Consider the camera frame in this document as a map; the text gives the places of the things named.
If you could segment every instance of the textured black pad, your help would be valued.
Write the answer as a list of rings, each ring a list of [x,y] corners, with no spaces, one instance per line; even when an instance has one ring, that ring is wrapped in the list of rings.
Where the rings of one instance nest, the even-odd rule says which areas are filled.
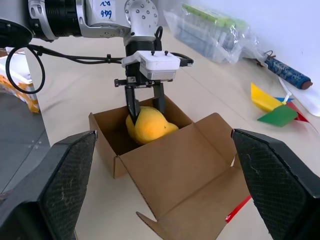
[[[235,130],[232,138],[249,192],[272,238],[295,239],[317,208],[308,175],[318,189],[320,179],[283,142],[242,130]]]
[[[71,239],[86,195],[94,151],[92,138],[95,135],[69,149],[41,200],[46,217],[61,240]]]
[[[70,240],[87,191],[97,134],[70,136],[0,205],[0,240]]]

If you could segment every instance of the mango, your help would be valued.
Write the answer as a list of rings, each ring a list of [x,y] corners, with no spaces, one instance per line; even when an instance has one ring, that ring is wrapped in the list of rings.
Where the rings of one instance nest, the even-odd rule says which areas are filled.
[[[166,120],[164,115],[154,107],[141,106],[140,114],[134,125],[130,115],[126,118],[126,127],[131,138],[138,144],[145,145],[179,128]]]

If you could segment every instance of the tabletop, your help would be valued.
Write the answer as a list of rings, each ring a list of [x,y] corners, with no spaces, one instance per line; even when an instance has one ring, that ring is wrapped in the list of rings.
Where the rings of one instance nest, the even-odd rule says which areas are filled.
[[[32,40],[67,55],[125,57],[120,38],[60,38],[53,43]],[[285,142],[320,176],[320,118],[312,116],[294,100],[312,123],[294,121],[279,128],[257,119],[265,113],[251,101],[251,83],[274,97],[285,97],[277,76],[255,62],[241,60],[235,65],[215,64],[175,39],[168,29],[162,37],[163,50],[182,53],[194,59],[192,67],[181,68],[173,82],[165,83],[165,94],[193,121],[219,113],[233,128],[266,134]],[[41,71],[35,58],[26,53],[35,87]],[[44,55],[46,82],[37,94],[51,145],[70,135],[89,130],[88,115],[126,105],[125,90],[114,87],[114,79],[124,79],[120,64],[84,65]],[[150,89],[136,91],[140,101],[153,96]],[[137,216],[153,218],[130,177],[113,179],[94,152],[86,197],[76,224],[79,240],[159,240]],[[258,210],[249,201],[223,229],[218,240],[271,240]]]

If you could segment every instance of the open box flap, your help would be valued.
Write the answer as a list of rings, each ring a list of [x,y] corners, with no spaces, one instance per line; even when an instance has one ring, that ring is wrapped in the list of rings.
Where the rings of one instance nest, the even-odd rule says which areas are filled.
[[[120,158],[157,220],[229,167],[195,124]]]
[[[230,125],[218,113],[205,117],[195,125],[230,166],[237,154]]]
[[[226,216],[249,194],[241,169],[230,167],[157,222],[138,216],[164,240],[214,240]]]
[[[228,178],[235,174],[233,172],[239,172],[240,174],[235,174],[239,179],[230,183],[226,189],[232,190],[232,194],[238,191],[241,194],[230,197],[234,201],[232,204],[228,204],[229,201],[224,199],[221,203],[214,203],[216,205],[212,206],[215,212],[213,215],[219,218],[220,222],[216,231],[223,229],[226,216],[248,196],[242,171],[230,167],[236,155],[231,132],[232,128],[218,114],[212,114],[121,156],[124,166],[158,220],[156,226],[166,229],[162,229],[164,233],[168,233],[168,228],[164,226],[168,216],[176,214],[176,209],[186,206],[185,203],[192,205],[191,196],[197,195],[207,185],[215,186],[215,179],[220,179],[220,176],[225,175],[220,183],[229,183]],[[208,193],[204,192],[205,199],[219,199],[214,192]]]

